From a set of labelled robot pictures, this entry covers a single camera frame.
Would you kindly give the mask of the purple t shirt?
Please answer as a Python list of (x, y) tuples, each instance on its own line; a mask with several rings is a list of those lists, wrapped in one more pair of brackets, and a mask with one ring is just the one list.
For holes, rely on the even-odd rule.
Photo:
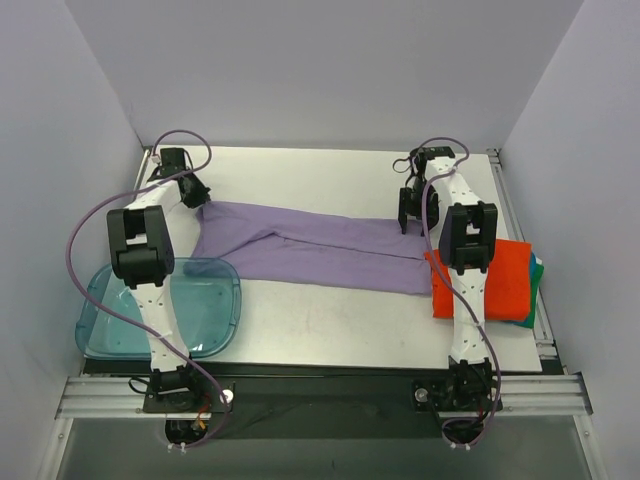
[(417, 227), (254, 204), (210, 201), (196, 217), (195, 258), (229, 263), (243, 280), (428, 296), (431, 269)]

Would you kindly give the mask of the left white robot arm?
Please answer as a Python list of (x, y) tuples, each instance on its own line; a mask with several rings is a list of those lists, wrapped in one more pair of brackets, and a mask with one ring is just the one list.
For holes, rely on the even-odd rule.
[(161, 149), (146, 183), (150, 190), (106, 215), (112, 270), (134, 298), (149, 344), (147, 394), (182, 412), (195, 409), (204, 393), (171, 299), (175, 254), (165, 214), (178, 204), (196, 209), (209, 200), (209, 188), (187, 171), (191, 166), (185, 149)]

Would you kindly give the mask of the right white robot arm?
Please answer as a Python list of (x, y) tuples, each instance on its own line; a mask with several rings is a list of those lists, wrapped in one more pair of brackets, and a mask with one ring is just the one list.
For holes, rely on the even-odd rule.
[(481, 199), (459, 171), (462, 161), (449, 146), (428, 141), (405, 161), (409, 177), (399, 190), (398, 223), (405, 234), (411, 219), (425, 238), (439, 229), (438, 249), (427, 259), (453, 295), (450, 375), (443, 383), (448, 404), (465, 408), (494, 388), (493, 347), (485, 332), (485, 292), (496, 250), (498, 208)]

